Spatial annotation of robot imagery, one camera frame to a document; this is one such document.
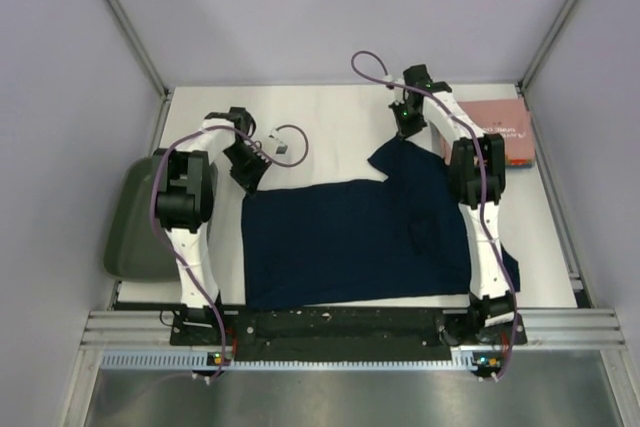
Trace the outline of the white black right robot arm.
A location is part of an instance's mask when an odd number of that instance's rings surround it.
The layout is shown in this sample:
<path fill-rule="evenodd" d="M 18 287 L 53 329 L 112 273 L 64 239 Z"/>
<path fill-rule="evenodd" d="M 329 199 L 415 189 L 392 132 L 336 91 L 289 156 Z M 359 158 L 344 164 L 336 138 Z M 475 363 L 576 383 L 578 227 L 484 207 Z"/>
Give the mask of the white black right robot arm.
<path fill-rule="evenodd" d="M 474 340 L 490 342 L 516 317 L 516 288 L 498 228 L 506 188 L 505 141 L 478 126 L 449 84 L 433 81 L 424 64 L 407 68 L 398 79 L 386 73 L 383 84 L 394 92 L 389 108 L 400 137 L 430 126 L 449 145 L 447 180 L 464 221 L 471 261 L 466 327 Z"/>

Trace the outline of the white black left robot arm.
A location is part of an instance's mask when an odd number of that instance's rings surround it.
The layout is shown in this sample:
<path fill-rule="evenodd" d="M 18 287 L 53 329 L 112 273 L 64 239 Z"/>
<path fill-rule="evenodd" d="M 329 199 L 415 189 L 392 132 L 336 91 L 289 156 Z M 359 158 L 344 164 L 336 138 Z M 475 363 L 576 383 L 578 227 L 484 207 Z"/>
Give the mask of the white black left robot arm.
<path fill-rule="evenodd" d="M 251 114 L 243 107 L 232 107 L 207 114 L 198 131 L 152 154 L 150 224 L 179 269 L 182 311 L 178 319 L 193 320 L 192 331 L 209 344 L 225 342 L 227 329 L 208 247 L 216 184 L 211 166 L 224 154 L 231 162 L 232 180 L 244 192 L 255 193 L 271 165 L 251 141 L 255 130 Z"/>

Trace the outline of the navy blue t-shirt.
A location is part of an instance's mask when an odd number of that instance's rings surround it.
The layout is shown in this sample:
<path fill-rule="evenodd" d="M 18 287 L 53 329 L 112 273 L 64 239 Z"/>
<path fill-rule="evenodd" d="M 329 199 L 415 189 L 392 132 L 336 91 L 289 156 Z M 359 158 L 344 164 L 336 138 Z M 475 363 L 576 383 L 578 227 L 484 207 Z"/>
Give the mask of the navy blue t-shirt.
<path fill-rule="evenodd" d="M 444 161 L 394 138 L 368 162 L 385 180 L 259 191 L 244 199 L 248 307 L 468 293 L 466 228 Z"/>

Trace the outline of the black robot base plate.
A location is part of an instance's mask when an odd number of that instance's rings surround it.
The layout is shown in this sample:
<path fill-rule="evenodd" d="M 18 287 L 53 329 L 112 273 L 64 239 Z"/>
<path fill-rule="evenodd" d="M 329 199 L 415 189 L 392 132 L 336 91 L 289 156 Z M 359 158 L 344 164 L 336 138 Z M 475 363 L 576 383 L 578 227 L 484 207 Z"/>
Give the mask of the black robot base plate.
<path fill-rule="evenodd" d="M 299 307 L 253 310 L 227 305 L 219 315 L 180 307 L 170 344 L 226 345 L 237 361 L 387 362 L 448 360 L 454 347 L 525 344 L 522 325 L 480 328 L 464 310 L 401 307 Z"/>

